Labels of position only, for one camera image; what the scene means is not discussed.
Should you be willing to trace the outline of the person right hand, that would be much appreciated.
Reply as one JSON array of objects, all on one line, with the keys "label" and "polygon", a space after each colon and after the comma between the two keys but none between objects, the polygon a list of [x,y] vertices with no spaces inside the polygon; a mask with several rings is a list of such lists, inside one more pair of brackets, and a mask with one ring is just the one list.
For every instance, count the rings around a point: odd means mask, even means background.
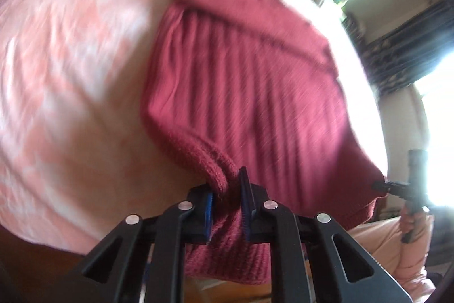
[{"label": "person right hand", "polygon": [[409,205],[405,205],[400,212],[399,230],[404,244],[411,244],[423,236],[431,237],[433,217],[429,213],[429,208],[422,206],[414,211]]}]

